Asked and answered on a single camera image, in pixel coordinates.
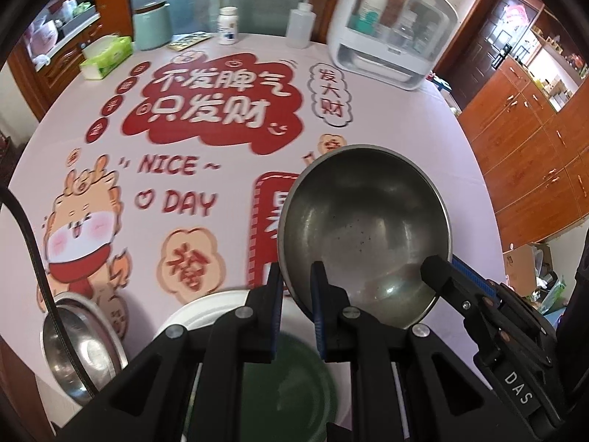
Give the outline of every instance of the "tissue box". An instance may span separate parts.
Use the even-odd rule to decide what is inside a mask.
[[[82,50],[86,61],[80,63],[85,79],[102,79],[133,54],[130,36],[107,35]]]

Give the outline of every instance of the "pink tablecloth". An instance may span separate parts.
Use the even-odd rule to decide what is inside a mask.
[[[481,171],[434,85],[406,92],[343,73],[318,44],[212,39],[181,55],[137,52],[103,81],[79,76],[41,122],[11,189],[54,291],[92,297],[133,357],[182,304],[261,283],[296,176],[355,143],[423,169],[447,205],[454,253],[503,279]],[[29,257],[4,209],[0,234],[0,333],[57,387],[40,349],[45,314]],[[457,313],[440,301],[426,323],[472,365]]]

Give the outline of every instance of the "black cable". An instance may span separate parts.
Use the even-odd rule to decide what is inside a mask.
[[[18,227],[21,229],[22,236],[25,239],[25,243],[27,244],[29,256],[31,257],[31,263],[35,271],[40,293],[43,296],[43,301],[45,301],[45,306],[47,307],[47,312],[49,313],[53,327],[55,327],[55,332],[57,332],[57,336],[61,344],[63,344],[64,350],[66,350],[66,355],[72,363],[75,373],[84,384],[84,387],[90,396],[95,397],[96,394],[98,394],[98,390],[90,379],[86,369],[84,369],[84,366],[82,365],[82,362],[80,361],[80,358],[78,357],[78,354],[76,353],[74,346],[70,341],[70,337],[66,333],[64,323],[61,321],[57,307],[53,301],[53,294],[51,294],[51,288],[49,287],[49,282],[47,281],[45,268],[43,267],[43,261],[40,258],[39,249],[37,248],[35,236],[33,234],[31,224],[29,223],[29,219],[27,218],[27,215],[25,214],[25,211],[18,202],[17,198],[7,187],[2,186],[2,184],[0,184],[0,203],[6,206],[8,211],[10,211],[14,219],[17,221]]]

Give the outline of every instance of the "stainless steel bowl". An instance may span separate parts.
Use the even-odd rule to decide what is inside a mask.
[[[79,294],[58,294],[55,305],[82,365],[101,390],[127,365],[117,334],[98,306]],[[43,323],[40,344],[49,369],[64,392],[81,406],[87,404],[91,397],[75,373],[49,316]]]
[[[436,302],[422,282],[426,257],[451,260],[448,213],[416,165],[385,148],[352,145],[317,159],[285,201],[278,254],[286,285],[312,317],[311,263],[381,322],[408,327]]]

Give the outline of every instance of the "white storage box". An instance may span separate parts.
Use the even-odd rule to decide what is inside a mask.
[[[414,90],[434,68],[457,23],[447,0],[338,0],[329,54],[342,69]]]

